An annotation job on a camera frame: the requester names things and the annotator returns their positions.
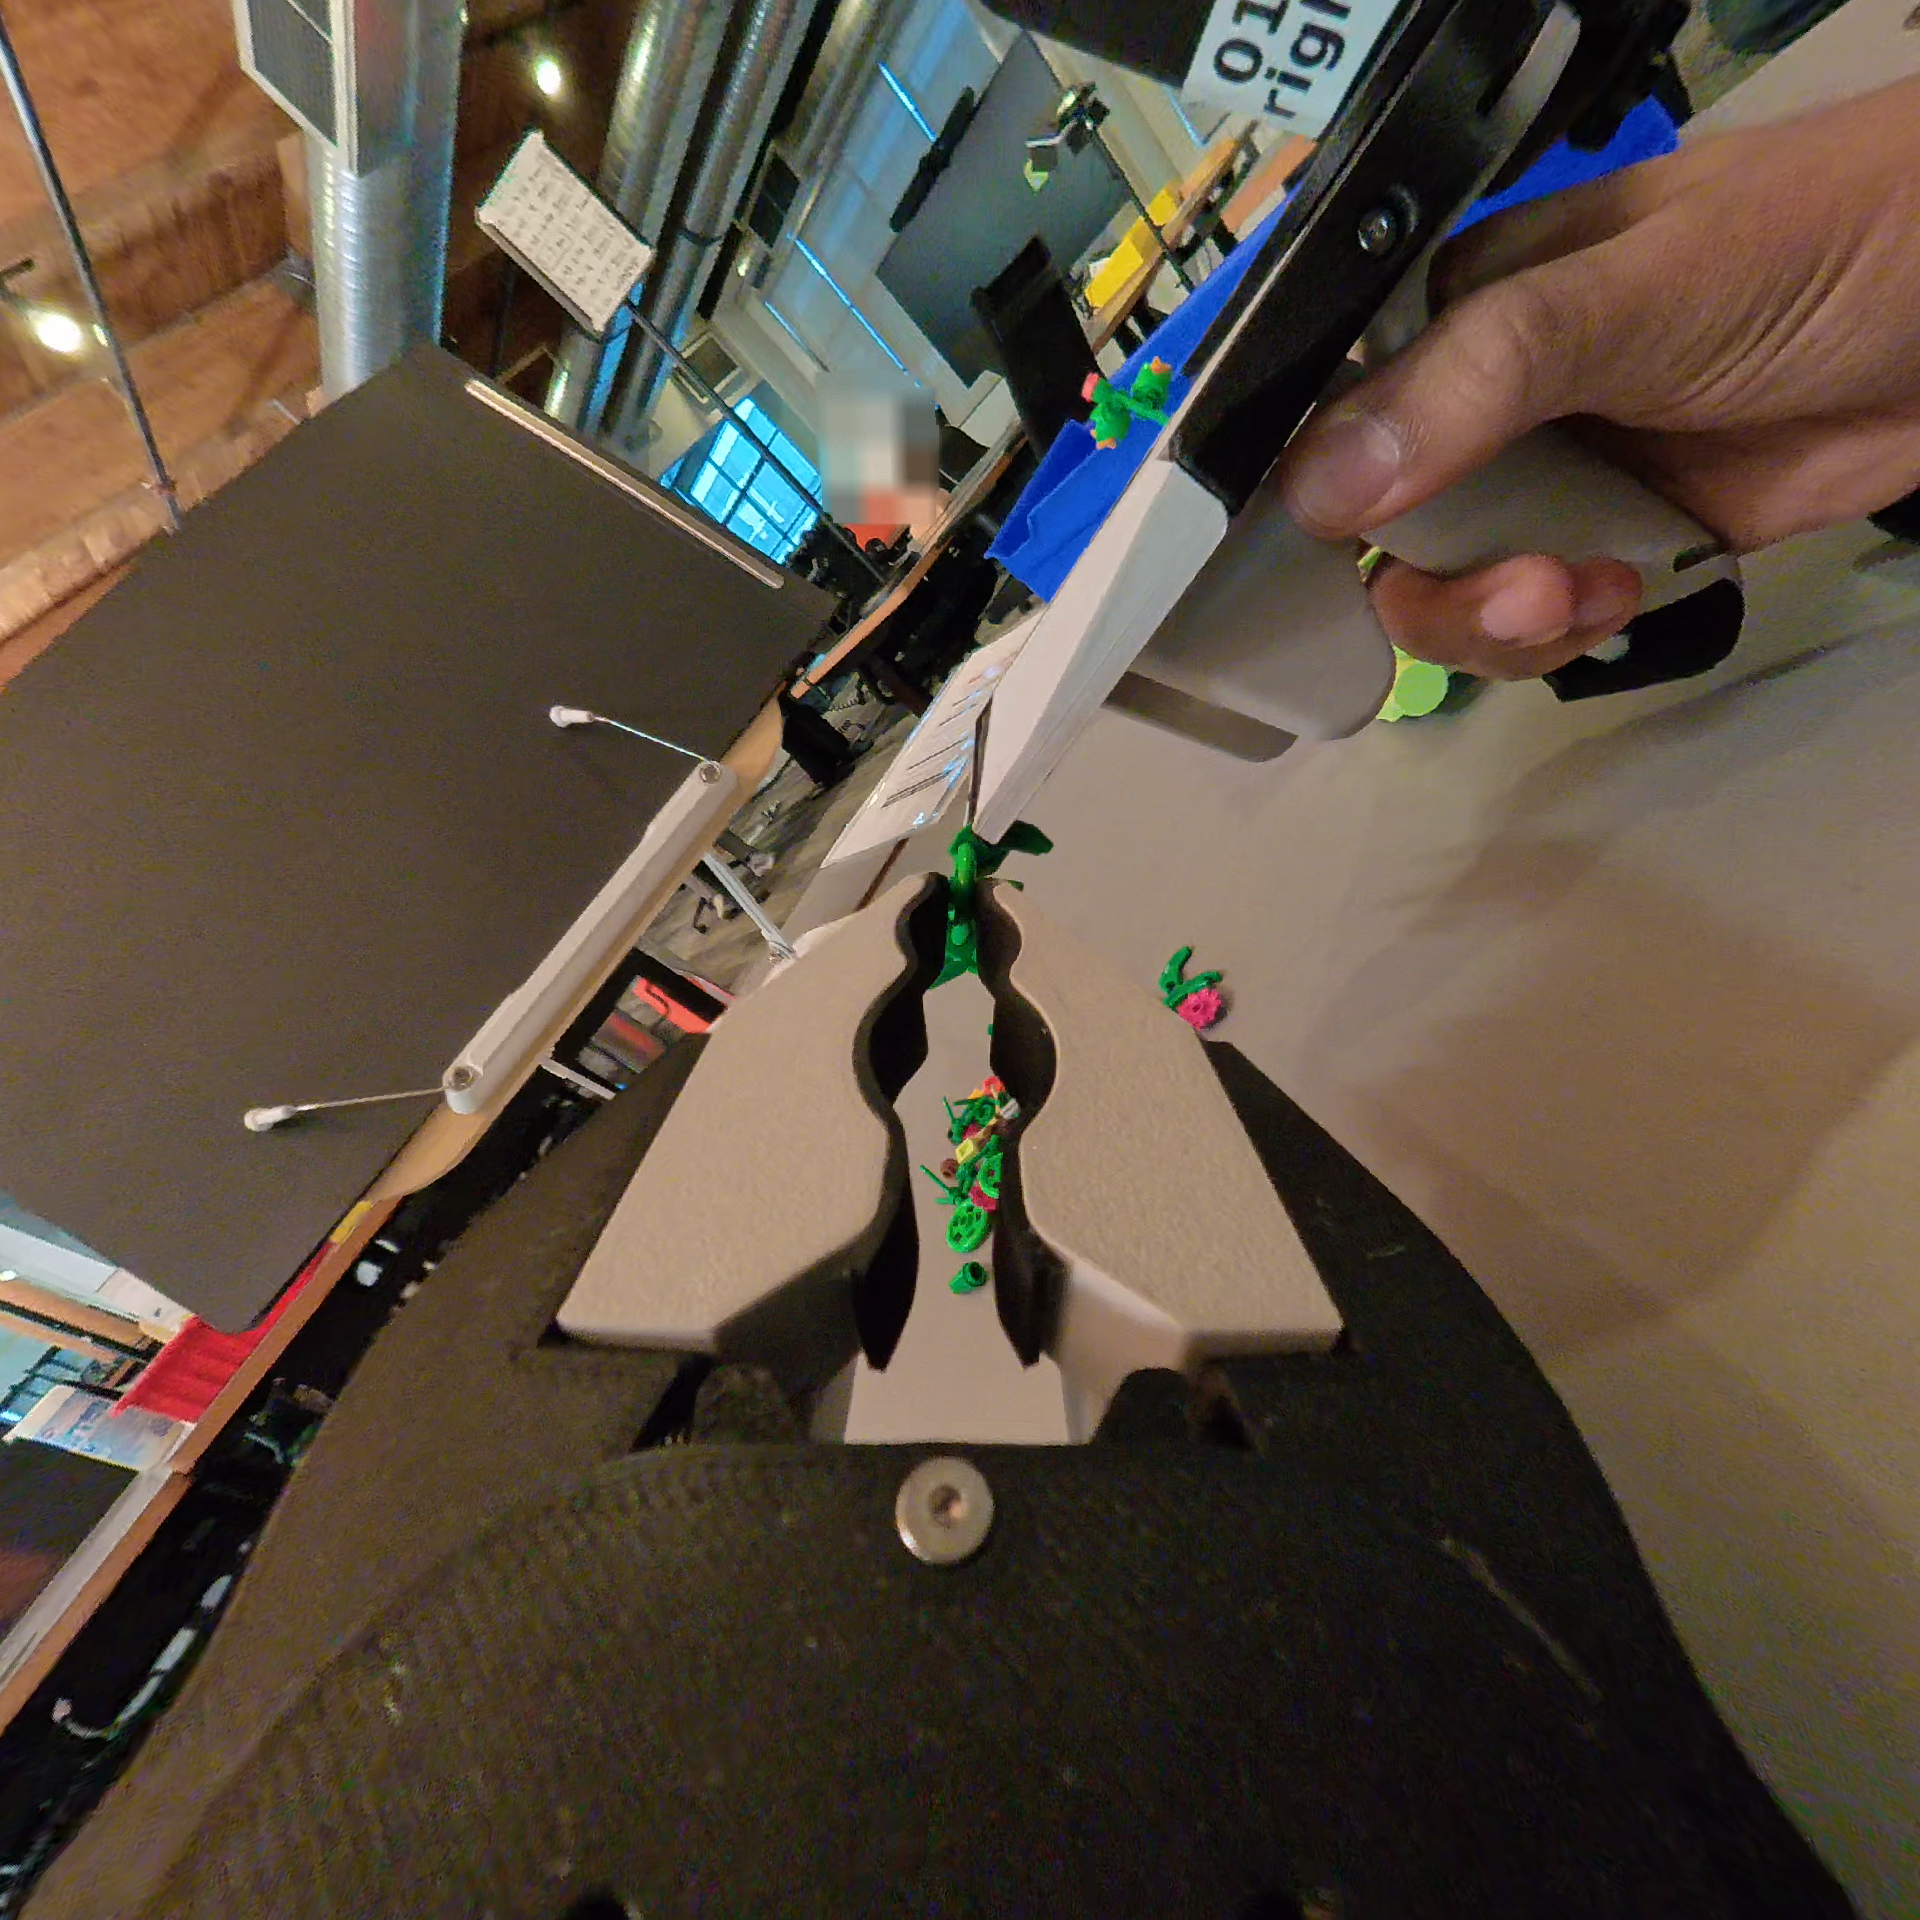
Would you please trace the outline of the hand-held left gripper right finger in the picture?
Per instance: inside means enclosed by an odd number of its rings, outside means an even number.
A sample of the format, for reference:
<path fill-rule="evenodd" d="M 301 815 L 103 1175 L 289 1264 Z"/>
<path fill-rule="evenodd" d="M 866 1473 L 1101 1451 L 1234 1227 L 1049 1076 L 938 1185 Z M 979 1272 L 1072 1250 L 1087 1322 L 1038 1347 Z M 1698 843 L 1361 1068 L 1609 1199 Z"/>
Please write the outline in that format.
<path fill-rule="evenodd" d="M 998 1320 L 1057 1370 L 1069 1441 L 1129 1377 L 1329 1353 L 1342 1314 L 1189 1024 L 1027 894 L 982 894 L 979 976 L 1017 1105 Z"/>

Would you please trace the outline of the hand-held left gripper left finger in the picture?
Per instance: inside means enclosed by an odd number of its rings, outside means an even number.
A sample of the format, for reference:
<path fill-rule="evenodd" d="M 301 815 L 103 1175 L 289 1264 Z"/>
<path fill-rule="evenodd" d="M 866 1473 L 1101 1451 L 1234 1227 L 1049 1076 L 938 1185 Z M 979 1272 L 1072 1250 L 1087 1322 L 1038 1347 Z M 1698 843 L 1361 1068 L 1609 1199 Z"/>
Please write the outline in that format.
<path fill-rule="evenodd" d="M 570 1344 L 759 1368 L 850 1441 L 921 1236 L 897 1098 L 928 1058 L 949 888 L 896 882 L 723 1014 L 559 1305 Z"/>

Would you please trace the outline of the green toy stem piece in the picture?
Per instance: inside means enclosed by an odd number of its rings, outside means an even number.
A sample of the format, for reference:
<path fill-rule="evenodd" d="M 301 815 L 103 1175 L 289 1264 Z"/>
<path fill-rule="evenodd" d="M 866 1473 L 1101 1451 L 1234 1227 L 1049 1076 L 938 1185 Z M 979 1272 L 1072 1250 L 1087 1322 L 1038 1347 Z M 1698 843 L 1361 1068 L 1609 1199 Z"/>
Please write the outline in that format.
<path fill-rule="evenodd" d="M 973 828 L 957 831 L 949 843 L 938 896 L 921 902 L 906 922 L 922 993 L 977 975 L 982 888 L 1008 857 L 1042 857 L 1049 851 L 1051 838 L 1032 823 L 1015 823 L 1000 840 L 985 840 Z"/>

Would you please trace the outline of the person's right hand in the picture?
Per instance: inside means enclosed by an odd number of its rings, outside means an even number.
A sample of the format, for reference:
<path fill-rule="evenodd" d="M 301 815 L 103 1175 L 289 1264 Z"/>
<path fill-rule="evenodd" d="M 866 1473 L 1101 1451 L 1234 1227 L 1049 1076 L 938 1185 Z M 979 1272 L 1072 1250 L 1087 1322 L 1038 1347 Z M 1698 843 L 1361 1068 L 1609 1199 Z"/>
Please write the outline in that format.
<path fill-rule="evenodd" d="M 1547 423 L 1737 556 L 1878 514 L 1917 483 L 1917 78 L 1510 208 L 1429 300 L 1270 475 L 1311 538 L 1371 538 Z"/>

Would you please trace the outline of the laminated paper sheet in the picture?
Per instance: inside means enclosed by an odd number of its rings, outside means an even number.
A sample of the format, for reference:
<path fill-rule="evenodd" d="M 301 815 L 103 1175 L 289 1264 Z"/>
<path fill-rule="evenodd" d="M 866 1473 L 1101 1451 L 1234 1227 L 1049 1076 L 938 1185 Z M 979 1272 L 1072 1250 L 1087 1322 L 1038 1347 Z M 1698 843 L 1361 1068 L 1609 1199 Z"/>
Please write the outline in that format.
<path fill-rule="evenodd" d="M 1026 612 L 1006 634 L 977 644 L 949 674 L 897 758 L 822 857 L 826 870 L 890 848 L 935 825 L 953 795 L 968 791 L 977 726 L 1038 624 L 1040 610 Z"/>

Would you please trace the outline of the blue plastic bin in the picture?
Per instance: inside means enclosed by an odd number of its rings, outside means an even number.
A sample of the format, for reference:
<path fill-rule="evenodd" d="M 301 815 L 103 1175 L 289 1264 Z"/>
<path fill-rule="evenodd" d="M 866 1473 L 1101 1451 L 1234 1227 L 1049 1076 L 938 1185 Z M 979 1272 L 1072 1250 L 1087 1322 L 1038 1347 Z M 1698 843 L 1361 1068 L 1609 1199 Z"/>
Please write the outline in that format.
<path fill-rule="evenodd" d="M 1453 231 L 1463 234 L 1506 208 L 1542 202 L 1634 163 L 1669 156 L 1690 114 L 1688 96 L 1673 90 L 1665 102 L 1649 98 L 1634 108 L 1598 151 L 1582 151 L 1567 139 L 1557 139 L 1514 184 L 1471 204 Z M 1120 363 L 1113 384 L 1126 390 L 1150 361 L 1163 361 L 1169 371 L 1166 407 L 1174 407 L 1189 393 L 1200 344 L 1238 291 L 1259 248 L 1280 226 L 1285 208 L 1282 202 L 1273 207 L 1243 246 L 1146 334 L 1145 344 Z M 1129 488 L 1154 436 L 1151 423 L 1133 420 L 1122 442 L 1104 449 L 1096 447 L 1094 431 L 1085 420 L 1067 423 L 991 542 L 991 561 L 1034 598 L 1053 598 Z"/>

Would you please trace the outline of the yellow plastic bin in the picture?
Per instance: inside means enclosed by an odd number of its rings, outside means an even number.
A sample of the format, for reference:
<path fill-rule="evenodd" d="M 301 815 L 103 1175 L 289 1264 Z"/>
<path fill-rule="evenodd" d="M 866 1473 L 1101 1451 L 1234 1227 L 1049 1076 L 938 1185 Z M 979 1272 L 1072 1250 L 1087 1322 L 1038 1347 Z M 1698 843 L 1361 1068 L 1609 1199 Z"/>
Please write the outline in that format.
<path fill-rule="evenodd" d="M 1158 257 L 1158 242 L 1151 230 L 1166 230 L 1182 204 L 1179 185 L 1163 187 L 1145 210 L 1145 218 L 1133 219 L 1126 234 L 1113 246 L 1109 254 L 1087 265 L 1082 276 L 1082 300 L 1089 312 L 1114 300 L 1122 287 L 1151 259 Z"/>

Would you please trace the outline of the pink toy brick flowerpot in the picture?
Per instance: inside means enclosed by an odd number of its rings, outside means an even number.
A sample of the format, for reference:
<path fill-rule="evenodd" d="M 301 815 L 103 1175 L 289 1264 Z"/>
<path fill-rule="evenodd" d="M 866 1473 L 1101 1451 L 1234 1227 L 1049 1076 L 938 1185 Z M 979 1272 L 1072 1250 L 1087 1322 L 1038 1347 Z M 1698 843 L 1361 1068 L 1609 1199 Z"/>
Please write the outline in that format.
<path fill-rule="evenodd" d="M 1131 384 L 1114 384 L 1101 372 L 1087 372 L 1082 402 L 1087 406 L 1087 432 L 1094 449 L 1123 443 L 1133 425 L 1161 428 L 1168 423 L 1168 399 L 1171 367 L 1150 356 Z"/>

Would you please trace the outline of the light tripod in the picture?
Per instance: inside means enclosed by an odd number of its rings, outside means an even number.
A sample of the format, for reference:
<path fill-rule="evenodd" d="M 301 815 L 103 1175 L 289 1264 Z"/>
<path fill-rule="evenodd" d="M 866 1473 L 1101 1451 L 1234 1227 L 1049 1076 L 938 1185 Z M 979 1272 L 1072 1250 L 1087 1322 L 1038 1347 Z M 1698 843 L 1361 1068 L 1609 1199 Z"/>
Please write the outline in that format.
<path fill-rule="evenodd" d="M 1096 95 L 1094 83 L 1077 83 L 1059 95 L 1057 104 L 1045 111 L 1034 129 L 1023 143 L 1023 180 L 1031 192 L 1042 192 L 1056 175 L 1067 164 L 1067 159 L 1082 153 L 1099 145 L 1099 130 L 1109 116 L 1109 108 Z"/>

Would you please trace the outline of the black office chair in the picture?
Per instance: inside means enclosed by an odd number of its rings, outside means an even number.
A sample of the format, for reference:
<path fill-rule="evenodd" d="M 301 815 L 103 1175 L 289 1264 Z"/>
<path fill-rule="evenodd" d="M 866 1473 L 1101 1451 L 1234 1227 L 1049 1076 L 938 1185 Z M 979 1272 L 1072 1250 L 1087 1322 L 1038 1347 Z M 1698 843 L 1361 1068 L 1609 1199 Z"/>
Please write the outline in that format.
<path fill-rule="evenodd" d="M 968 302 L 1023 439 L 1042 460 L 1067 425 L 1085 420 L 1082 390 L 1096 376 L 1096 354 L 1047 241 L 1031 236 Z"/>

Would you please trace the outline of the white metal stand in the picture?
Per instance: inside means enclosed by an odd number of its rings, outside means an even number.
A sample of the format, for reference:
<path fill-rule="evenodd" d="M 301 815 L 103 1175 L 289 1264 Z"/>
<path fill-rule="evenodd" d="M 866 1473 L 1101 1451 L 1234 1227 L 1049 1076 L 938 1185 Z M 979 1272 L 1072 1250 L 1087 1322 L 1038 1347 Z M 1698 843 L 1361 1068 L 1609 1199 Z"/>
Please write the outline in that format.
<path fill-rule="evenodd" d="M 750 723 L 747 735 L 720 759 L 582 707 L 553 705 L 547 720 L 555 730 L 610 730 L 671 752 L 689 761 L 693 768 L 645 828 L 635 851 L 611 872 L 547 955 L 535 966 L 533 975 L 494 1009 L 453 1057 L 435 1087 L 254 1106 L 242 1119 L 254 1137 L 264 1137 L 306 1115 L 391 1106 L 414 1098 L 441 1098 L 450 1114 L 470 1119 L 513 1092 L 521 1076 L 546 1052 L 546 1034 L 570 1020 L 569 1009 L 590 994 L 593 984 L 632 945 L 632 928 L 648 912 L 651 902 L 678 888 L 687 872 L 706 857 L 720 833 L 729 828 L 738 804 L 768 775 L 776 755 L 782 713 L 776 705 L 763 707 Z"/>

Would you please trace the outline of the black monitor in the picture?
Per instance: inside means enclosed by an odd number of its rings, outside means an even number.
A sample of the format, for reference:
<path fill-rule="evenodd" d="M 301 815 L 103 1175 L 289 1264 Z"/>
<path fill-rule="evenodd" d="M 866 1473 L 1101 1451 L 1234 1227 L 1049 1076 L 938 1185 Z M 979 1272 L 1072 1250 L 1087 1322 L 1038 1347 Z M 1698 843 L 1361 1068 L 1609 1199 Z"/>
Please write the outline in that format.
<path fill-rule="evenodd" d="M 880 288 L 963 382 L 990 368 L 971 295 L 1032 238 L 1067 270 L 1129 202 L 1110 159 L 1087 143 L 1056 148 L 1031 177 L 1026 145 L 1051 130 L 1067 88 L 1032 38 L 1019 34 L 986 83 L 951 161 L 878 264 Z"/>

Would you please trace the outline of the black display board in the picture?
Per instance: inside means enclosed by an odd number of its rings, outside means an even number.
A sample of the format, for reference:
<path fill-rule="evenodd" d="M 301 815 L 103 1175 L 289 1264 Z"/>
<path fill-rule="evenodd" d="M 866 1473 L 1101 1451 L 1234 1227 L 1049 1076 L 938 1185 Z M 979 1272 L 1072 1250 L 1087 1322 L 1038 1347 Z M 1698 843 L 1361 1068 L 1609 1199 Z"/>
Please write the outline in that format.
<path fill-rule="evenodd" d="M 439 350 L 5 692 L 5 1199 L 251 1326 L 829 599 Z"/>

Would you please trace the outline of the red metal frame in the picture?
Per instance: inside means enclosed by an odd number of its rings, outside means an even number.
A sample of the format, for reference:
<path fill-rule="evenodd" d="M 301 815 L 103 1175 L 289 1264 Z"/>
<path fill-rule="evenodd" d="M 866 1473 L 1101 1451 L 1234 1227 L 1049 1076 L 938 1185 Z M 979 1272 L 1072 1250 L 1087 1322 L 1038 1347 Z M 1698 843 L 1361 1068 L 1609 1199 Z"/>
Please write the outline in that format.
<path fill-rule="evenodd" d="M 729 1006 L 731 998 L 715 998 L 695 979 L 635 975 L 592 1031 L 592 1047 L 638 1070 L 683 1038 L 706 1034 Z"/>

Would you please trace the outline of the silver ventilation duct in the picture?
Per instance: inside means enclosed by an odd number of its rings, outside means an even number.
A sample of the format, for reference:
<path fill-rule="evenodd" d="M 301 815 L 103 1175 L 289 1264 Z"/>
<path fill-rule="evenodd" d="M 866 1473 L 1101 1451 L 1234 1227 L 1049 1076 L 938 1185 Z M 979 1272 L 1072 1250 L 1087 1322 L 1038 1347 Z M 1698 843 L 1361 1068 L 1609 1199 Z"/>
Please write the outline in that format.
<path fill-rule="evenodd" d="M 441 340 L 463 4 L 336 3 L 327 26 L 331 116 L 303 153 L 336 400 Z"/>
<path fill-rule="evenodd" d="M 834 3 L 642 3 L 597 191 L 651 248 L 638 312 L 602 344 L 566 329 L 546 411 L 638 462 L 766 139 L 809 81 Z"/>

